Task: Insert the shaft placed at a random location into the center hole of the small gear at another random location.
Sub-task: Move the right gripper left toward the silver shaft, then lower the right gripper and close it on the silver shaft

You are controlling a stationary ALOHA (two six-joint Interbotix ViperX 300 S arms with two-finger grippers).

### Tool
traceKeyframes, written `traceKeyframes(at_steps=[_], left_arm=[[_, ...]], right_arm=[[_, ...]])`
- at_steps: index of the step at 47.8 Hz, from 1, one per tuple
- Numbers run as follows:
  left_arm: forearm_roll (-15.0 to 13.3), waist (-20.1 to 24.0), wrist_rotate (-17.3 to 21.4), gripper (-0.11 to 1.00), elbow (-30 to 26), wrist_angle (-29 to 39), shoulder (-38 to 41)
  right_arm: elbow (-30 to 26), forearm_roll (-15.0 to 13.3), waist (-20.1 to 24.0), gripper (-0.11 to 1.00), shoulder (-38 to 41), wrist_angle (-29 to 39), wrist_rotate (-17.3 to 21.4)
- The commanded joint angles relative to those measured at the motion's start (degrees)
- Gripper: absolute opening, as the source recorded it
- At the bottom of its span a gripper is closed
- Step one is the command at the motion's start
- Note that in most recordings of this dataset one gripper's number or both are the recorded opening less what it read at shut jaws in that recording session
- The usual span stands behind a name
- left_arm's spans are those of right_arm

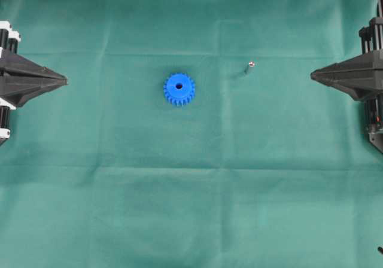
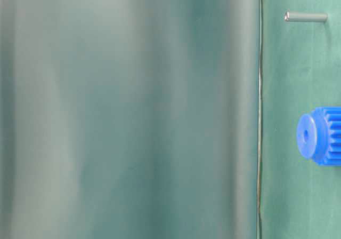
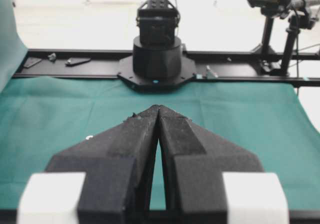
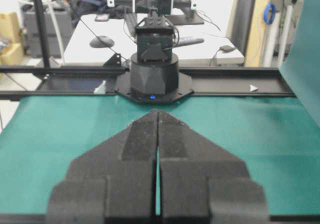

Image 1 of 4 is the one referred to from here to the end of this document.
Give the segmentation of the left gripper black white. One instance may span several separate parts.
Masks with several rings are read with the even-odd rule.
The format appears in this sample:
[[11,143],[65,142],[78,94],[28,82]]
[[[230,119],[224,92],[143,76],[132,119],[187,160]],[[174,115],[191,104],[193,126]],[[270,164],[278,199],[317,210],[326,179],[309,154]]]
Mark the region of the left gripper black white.
[[16,54],[20,41],[11,23],[1,21],[1,70],[12,76],[43,79],[32,84],[1,84],[1,145],[10,137],[10,114],[16,106],[68,84],[65,76]]

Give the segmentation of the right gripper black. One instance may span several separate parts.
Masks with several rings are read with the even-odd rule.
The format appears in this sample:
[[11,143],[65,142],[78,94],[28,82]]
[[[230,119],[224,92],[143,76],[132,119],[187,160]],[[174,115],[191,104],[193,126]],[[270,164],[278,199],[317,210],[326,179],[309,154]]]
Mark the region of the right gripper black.
[[354,101],[365,101],[369,142],[382,153],[382,89],[364,89],[341,84],[331,78],[322,78],[326,74],[382,70],[382,18],[373,18],[368,27],[361,28],[358,34],[361,39],[361,55],[317,69],[311,73],[311,79],[349,95]]

